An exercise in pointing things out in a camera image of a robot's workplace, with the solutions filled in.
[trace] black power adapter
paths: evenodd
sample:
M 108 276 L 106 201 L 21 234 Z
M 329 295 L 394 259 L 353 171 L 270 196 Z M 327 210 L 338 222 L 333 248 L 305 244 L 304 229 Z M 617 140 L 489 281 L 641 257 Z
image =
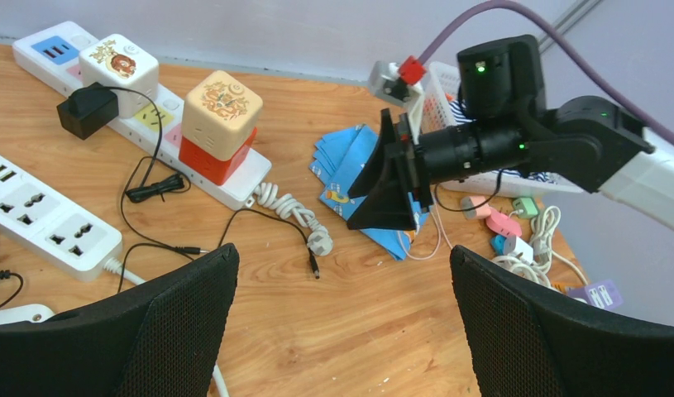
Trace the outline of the black power adapter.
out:
M 99 83 L 77 89 L 56 107 L 61 126 L 86 139 L 119 114 L 117 95 Z

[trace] blue paper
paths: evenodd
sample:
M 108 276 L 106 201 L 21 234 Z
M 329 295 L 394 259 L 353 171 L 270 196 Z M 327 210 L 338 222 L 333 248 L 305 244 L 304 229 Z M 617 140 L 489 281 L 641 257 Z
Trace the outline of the blue paper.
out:
M 356 138 L 343 156 L 343 160 L 337 167 L 336 172 L 333 173 L 332 178 L 325 182 L 325 190 L 320 195 L 320 200 L 344 219 L 348 219 L 365 199 L 362 197 L 354 199 L 349 198 L 347 192 L 356 180 L 356 177 L 360 174 L 364 164 L 368 161 L 370 153 L 375 148 L 375 144 L 378 140 L 378 136 L 369 127 L 363 127 L 360 131 L 357 131 L 356 127 L 354 127 L 352 130 L 357 134 Z M 349 137 L 350 134 L 344 133 L 344 136 Z M 338 138 L 332 136 L 330 141 L 334 140 L 339 141 Z M 326 142 L 324 143 L 323 148 L 325 151 L 331 152 L 331 146 Z M 324 182 L 322 175 L 324 175 L 323 170 L 318 177 Z M 422 213 L 421 208 L 417 203 L 412 202 L 412 206 L 415 220 L 418 224 L 417 229 L 419 230 L 419 226 L 426 221 L 428 213 Z M 397 261 L 401 261 L 406 255 L 399 244 L 398 233 L 402 233 L 401 237 L 403 245 L 405 249 L 409 250 L 410 242 L 414 239 L 418 230 L 412 232 L 399 232 L 383 229 L 364 229 L 361 231 L 373 239 L 373 241 L 383 246 Z
M 313 157 L 316 161 L 319 162 L 322 169 L 327 171 L 330 175 L 334 174 L 334 171 L 337 170 L 336 166 L 333 166 L 332 163 L 327 160 L 327 157 L 321 151 L 315 151 Z
M 323 184 L 327 184 L 327 182 L 329 182 L 329 180 L 332 178 L 332 174 L 327 172 L 322 166 L 322 163 L 320 163 L 318 160 L 315 160 L 312 162 L 312 164 L 310 164 L 310 170 Z
M 327 134 L 315 146 L 328 158 L 329 164 L 337 169 L 362 128 L 363 125 L 359 125 Z

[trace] gray wall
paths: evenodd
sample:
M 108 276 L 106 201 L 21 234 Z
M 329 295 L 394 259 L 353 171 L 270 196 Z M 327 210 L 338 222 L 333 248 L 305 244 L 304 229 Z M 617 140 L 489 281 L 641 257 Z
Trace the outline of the gray wall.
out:
M 674 0 L 604 0 L 566 38 L 624 95 L 674 131 Z M 549 106 L 605 96 L 557 46 L 543 55 Z M 547 196 L 593 280 L 613 279 L 618 312 L 674 325 L 674 232 L 598 194 Z
M 364 81 L 376 60 L 419 55 L 454 17 L 482 0 L 0 0 L 0 38 L 71 20 L 103 38 L 120 33 L 151 54 Z M 575 0 L 519 0 L 550 22 Z M 435 55 L 540 30 L 504 10 L 475 17 Z

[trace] white power strip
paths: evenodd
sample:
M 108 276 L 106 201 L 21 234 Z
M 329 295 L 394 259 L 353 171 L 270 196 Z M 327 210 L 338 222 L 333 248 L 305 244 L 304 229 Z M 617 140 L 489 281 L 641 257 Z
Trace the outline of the white power strip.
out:
M 82 87 L 79 68 L 79 51 L 98 42 L 94 36 L 73 22 L 63 22 L 13 43 L 15 61 L 23 69 L 68 97 Z M 186 174 L 191 182 L 232 210 L 254 203 L 252 193 L 268 174 L 271 163 L 263 155 L 251 149 L 244 162 L 223 185 L 215 185 L 179 161 L 180 127 L 184 101 L 159 84 L 155 98 L 162 115 L 164 139 L 161 142 L 159 160 Z M 55 112 L 56 103 L 52 103 Z M 159 139 L 157 118 L 151 105 L 130 118 L 116 118 L 108 126 L 152 153 Z
M 2 156 L 0 233 L 81 281 L 116 268 L 122 252 L 116 228 Z
M 16 308 L 0 310 L 0 325 L 29 321 L 30 323 L 42 323 L 54 317 L 52 309 L 44 304 L 26 304 Z

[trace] purple label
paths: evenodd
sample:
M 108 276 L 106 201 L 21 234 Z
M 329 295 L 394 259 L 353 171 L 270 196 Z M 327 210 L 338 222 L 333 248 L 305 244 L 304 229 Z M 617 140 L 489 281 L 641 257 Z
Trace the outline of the purple label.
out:
M 568 296 L 583 299 L 599 309 L 612 310 L 624 303 L 616 285 L 612 280 L 586 285 L 583 288 L 571 289 Z

